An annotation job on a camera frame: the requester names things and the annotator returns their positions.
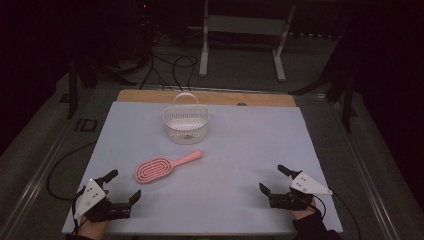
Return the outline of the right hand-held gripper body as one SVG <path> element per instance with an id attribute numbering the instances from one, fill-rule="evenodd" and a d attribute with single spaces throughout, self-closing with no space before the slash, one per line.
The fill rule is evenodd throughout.
<path id="1" fill-rule="evenodd" d="M 316 195 L 332 195 L 333 191 L 313 179 L 303 171 L 293 172 L 292 181 L 287 193 L 268 191 L 268 199 L 272 208 L 300 211 L 312 207 Z"/>

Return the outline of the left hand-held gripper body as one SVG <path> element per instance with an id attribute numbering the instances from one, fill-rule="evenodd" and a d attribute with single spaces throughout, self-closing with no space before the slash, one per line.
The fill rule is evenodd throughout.
<path id="1" fill-rule="evenodd" d="M 103 188 L 101 178 L 90 179 L 76 195 L 73 205 L 75 220 L 85 217 L 90 222 L 105 222 L 130 217 L 132 204 L 113 203 L 108 199 L 108 193 Z"/>

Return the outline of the pink hairbrush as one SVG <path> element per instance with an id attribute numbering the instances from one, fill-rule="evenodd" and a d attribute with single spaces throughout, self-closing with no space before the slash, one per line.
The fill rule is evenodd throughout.
<path id="1" fill-rule="evenodd" d="M 200 150 L 195 150 L 176 160 L 159 157 L 142 162 L 135 170 L 135 179 L 140 184 L 155 181 L 169 175 L 177 166 L 201 159 L 202 155 Z"/>

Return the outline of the white plastic basket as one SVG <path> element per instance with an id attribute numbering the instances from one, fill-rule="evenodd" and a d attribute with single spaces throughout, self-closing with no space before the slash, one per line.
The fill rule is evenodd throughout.
<path id="1" fill-rule="evenodd" d="M 179 104 L 182 97 L 190 97 L 194 103 Z M 199 103 L 190 92 L 175 96 L 172 104 L 164 109 L 163 121 L 168 138 L 180 145 L 192 145 L 201 142 L 207 135 L 209 109 Z"/>

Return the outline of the person's right hand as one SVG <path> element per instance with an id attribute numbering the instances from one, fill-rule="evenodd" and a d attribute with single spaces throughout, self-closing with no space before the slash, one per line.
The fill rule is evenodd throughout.
<path id="1" fill-rule="evenodd" d="M 312 200 L 311 204 L 306 209 L 298 211 L 291 210 L 290 213 L 294 220 L 300 220 L 310 215 L 313 215 L 316 212 L 315 207 L 315 200 Z"/>

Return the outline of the person's left hand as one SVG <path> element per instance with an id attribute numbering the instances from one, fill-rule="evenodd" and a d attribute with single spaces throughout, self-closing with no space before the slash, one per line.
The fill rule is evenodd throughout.
<path id="1" fill-rule="evenodd" d="M 108 225 L 109 221 L 91 222 L 85 216 L 82 216 L 77 235 L 91 240 L 102 240 L 105 236 Z"/>

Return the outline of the white table mat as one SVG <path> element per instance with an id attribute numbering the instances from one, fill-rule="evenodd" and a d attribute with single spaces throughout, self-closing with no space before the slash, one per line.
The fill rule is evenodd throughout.
<path id="1" fill-rule="evenodd" d="M 142 193 L 130 218 L 110 224 L 118 235 L 274 235 L 293 232 L 288 212 L 273 209 L 259 187 L 286 193 L 283 165 L 326 181 L 297 107 L 212 105 L 206 138 L 178 145 L 165 132 L 158 103 L 112 104 L 81 179 L 118 171 L 107 189 L 114 202 Z M 136 167 L 157 157 L 178 159 L 197 148 L 201 159 L 176 167 L 148 184 L 135 179 Z"/>

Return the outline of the black metal stand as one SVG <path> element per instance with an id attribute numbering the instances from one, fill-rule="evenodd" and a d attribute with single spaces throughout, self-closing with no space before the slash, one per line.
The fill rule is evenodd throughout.
<path id="1" fill-rule="evenodd" d="M 351 132 L 350 118 L 355 80 L 354 62 L 357 57 L 355 50 L 357 46 L 357 30 L 356 23 L 351 21 L 341 34 L 319 78 L 309 85 L 289 92 L 289 95 L 300 96 L 322 85 L 330 84 L 329 89 L 325 93 L 325 99 L 328 102 L 335 103 L 341 96 L 344 96 L 341 121 L 347 132 Z"/>
<path id="2" fill-rule="evenodd" d="M 60 100 L 61 103 L 67 103 L 69 106 L 68 119 L 72 119 L 78 109 L 78 78 L 89 74 L 92 69 L 105 74 L 113 81 L 122 85 L 135 86 L 135 83 L 124 79 L 118 73 L 113 72 L 93 58 L 86 56 L 74 56 L 68 63 L 68 93 L 64 94 Z"/>

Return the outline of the white metal stand frame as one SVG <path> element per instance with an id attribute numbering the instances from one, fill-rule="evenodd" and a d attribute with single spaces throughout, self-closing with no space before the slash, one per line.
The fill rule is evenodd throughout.
<path id="1" fill-rule="evenodd" d="M 275 66 L 277 80 L 279 82 L 286 81 L 286 75 L 283 68 L 281 55 L 292 19 L 296 10 L 295 5 L 288 7 L 288 12 L 283 19 L 266 19 L 266 18 L 250 18 L 237 16 L 212 15 L 209 13 L 209 0 L 204 0 L 203 11 L 203 44 L 199 64 L 199 75 L 205 77 L 208 72 L 209 60 L 209 39 L 210 32 L 225 32 L 239 34 L 256 34 L 278 36 L 279 45 L 272 51 L 272 58 Z"/>

